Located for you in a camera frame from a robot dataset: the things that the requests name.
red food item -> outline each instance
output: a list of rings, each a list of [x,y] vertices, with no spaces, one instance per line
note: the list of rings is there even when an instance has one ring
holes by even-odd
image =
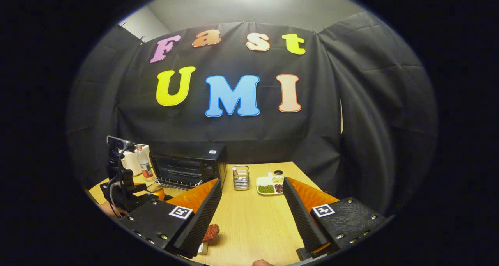
[[[214,238],[217,237],[220,232],[220,228],[216,224],[211,224],[208,226],[208,230],[206,230],[205,237],[203,238],[203,243],[207,243],[209,241],[213,241]]]

white plate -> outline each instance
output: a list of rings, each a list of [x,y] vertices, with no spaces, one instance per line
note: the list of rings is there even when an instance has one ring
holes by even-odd
[[[279,177],[277,177],[277,176],[273,176],[273,175],[272,175],[272,172],[269,172],[269,176],[258,177],[258,178],[257,178],[257,184],[256,184],[255,186],[256,186],[256,188],[257,188],[257,192],[258,192],[259,194],[261,194],[261,195],[276,195],[276,194],[282,194],[282,192],[280,192],[280,193],[276,192],[276,184],[281,184],[281,185],[283,185],[283,184],[284,184],[284,182],[279,182],[279,183],[277,183],[277,182],[273,182],[273,181],[272,181],[272,178],[282,178],[282,179],[284,179],[284,177],[282,177],[282,176],[279,176]],[[260,191],[258,190],[258,186],[269,186],[269,185],[272,185],[272,186],[273,186],[273,188],[274,188],[274,193],[262,193],[262,192],[260,192]]]

water bottle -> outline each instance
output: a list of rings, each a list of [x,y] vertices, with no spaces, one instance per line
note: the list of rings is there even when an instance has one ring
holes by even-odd
[[[151,171],[151,165],[149,164],[149,159],[147,158],[144,151],[142,151],[142,146],[137,146],[137,161],[139,161],[140,170],[144,175],[147,182],[154,181],[153,172]]]

pink letter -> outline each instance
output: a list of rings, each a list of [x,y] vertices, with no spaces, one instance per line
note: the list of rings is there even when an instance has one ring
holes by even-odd
[[[169,53],[173,47],[173,41],[178,42],[180,40],[180,35],[175,35],[173,37],[157,41],[156,52],[154,53],[153,58],[151,59],[151,63],[158,62],[160,60],[165,59],[165,51]]]
[[[282,103],[279,105],[281,112],[298,112],[301,110],[301,105],[298,104],[296,98],[296,82],[299,80],[297,76],[290,74],[281,74],[276,76],[276,79],[281,83]]]

black fabric backdrop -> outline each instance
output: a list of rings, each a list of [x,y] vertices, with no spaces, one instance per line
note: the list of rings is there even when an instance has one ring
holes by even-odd
[[[221,31],[218,44],[192,47],[199,32],[213,28]],[[116,32],[126,34],[122,28]],[[271,49],[249,50],[246,36],[252,32],[267,34]],[[281,36],[289,33],[304,39],[300,45],[306,49],[304,55],[286,49]],[[164,60],[149,63],[157,41],[173,35],[182,39]],[[426,174],[437,135],[429,79],[403,40],[367,12],[318,34],[271,24],[223,23],[178,31],[145,44],[137,38],[120,43],[122,53],[115,62],[99,60],[93,68],[85,68],[90,65],[85,63],[80,71],[79,78],[97,78],[89,74],[104,69],[108,73],[102,78],[109,83],[90,95],[74,95],[69,104],[69,113],[77,107],[79,116],[93,125],[82,127],[78,121],[83,119],[73,118],[73,127],[68,127],[73,129],[69,143],[76,174],[88,179],[88,186],[106,177],[107,134],[149,144],[152,151],[167,142],[224,142],[230,163],[294,161],[324,191],[339,198],[357,197],[385,214],[405,204]],[[100,56],[95,50],[92,54]],[[178,70],[186,66],[196,67],[186,99],[176,106],[158,104],[157,74],[176,72],[169,90],[174,94],[180,83]],[[235,88],[246,74],[260,78],[260,115],[224,112],[221,117],[206,117],[210,89],[205,79],[222,75]],[[301,111],[278,110],[278,74],[299,77]],[[78,81],[75,89],[83,83]],[[92,147],[96,150],[91,155],[81,154]]]

